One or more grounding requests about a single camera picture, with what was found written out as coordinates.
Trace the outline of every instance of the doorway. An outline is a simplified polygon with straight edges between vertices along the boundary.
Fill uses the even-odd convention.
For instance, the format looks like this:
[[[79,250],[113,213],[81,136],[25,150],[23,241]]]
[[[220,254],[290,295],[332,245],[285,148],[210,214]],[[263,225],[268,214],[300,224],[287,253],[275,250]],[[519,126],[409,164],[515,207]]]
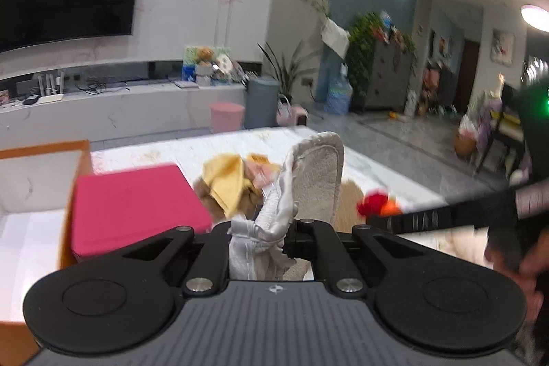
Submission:
[[[473,91],[473,84],[477,75],[479,50],[480,43],[465,40],[461,67],[457,78],[456,96],[454,97],[454,106],[461,114],[467,112],[469,100],[471,99],[471,92]]]

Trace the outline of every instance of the dining chair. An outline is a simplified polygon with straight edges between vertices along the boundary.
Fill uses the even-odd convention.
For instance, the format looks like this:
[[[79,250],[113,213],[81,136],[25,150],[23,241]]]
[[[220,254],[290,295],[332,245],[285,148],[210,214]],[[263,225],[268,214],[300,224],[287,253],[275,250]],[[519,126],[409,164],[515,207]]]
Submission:
[[[482,169],[482,165],[486,160],[494,140],[502,142],[507,147],[508,153],[510,149],[515,150],[515,159],[511,169],[512,173],[518,169],[521,163],[526,147],[524,145],[524,133],[522,131],[520,121],[516,119],[518,114],[514,106],[515,93],[516,91],[514,88],[508,84],[503,85],[503,90],[501,93],[501,111],[499,115],[492,118],[490,122],[491,132],[488,137],[488,144],[486,145],[486,148],[482,153],[482,157],[480,158],[480,162],[475,169],[475,174]]]

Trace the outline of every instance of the plastic bag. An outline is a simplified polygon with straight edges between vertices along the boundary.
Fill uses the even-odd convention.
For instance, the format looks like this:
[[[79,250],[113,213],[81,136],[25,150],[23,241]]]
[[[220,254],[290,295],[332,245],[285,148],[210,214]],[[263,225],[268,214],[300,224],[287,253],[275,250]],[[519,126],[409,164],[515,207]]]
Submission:
[[[477,127],[466,115],[463,116],[459,124],[459,134],[464,137],[472,138],[473,140],[476,140],[479,135]]]
[[[408,100],[406,101],[406,107],[404,108],[404,115],[407,117],[413,117],[416,114],[417,100],[417,93],[412,89],[409,89]]]
[[[352,98],[352,87],[347,80],[347,65],[342,64],[340,76],[330,82],[328,97],[324,104],[325,112],[335,115],[346,115]]]

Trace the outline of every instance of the picture frame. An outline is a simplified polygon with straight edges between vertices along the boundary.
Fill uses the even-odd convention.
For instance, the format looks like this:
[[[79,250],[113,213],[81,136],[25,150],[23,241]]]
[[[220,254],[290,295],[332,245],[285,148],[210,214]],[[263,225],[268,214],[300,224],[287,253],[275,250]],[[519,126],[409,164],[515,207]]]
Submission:
[[[490,59],[503,66],[513,65],[515,47],[515,35],[510,32],[493,29],[492,48],[490,50]]]

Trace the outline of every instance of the potted plant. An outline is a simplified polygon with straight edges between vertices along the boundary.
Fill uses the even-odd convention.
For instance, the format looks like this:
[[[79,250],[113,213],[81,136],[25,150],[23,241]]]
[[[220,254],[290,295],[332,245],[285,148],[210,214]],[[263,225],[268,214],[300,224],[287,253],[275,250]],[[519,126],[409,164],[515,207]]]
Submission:
[[[259,48],[265,55],[265,58],[267,58],[267,61],[271,64],[274,75],[271,74],[271,76],[277,80],[280,83],[280,93],[284,95],[288,101],[292,101],[292,88],[294,86],[295,81],[300,78],[303,75],[306,75],[308,73],[314,73],[317,69],[314,67],[302,69],[301,67],[306,61],[311,60],[311,58],[314,58],[315,56],[319,56],[322,52],[320,50],[316,50],[312,53],[309,53],[308,55],[305,55],[303,57],[299,57],[299,54],[301,52],[301,49],[303,47],[303,39],[299,42],[297,45],[292,58],[290,58],[289,62],[286,62],[286,58],[284,55],[281,55],[281,62],[278,61],[278,58],[276,58],[275,52],[273,52],[273,49],[271,49],[271,46],[269,43],[265,43],[268,51],[267,52],[263,47],[261,47],[260,44]]]

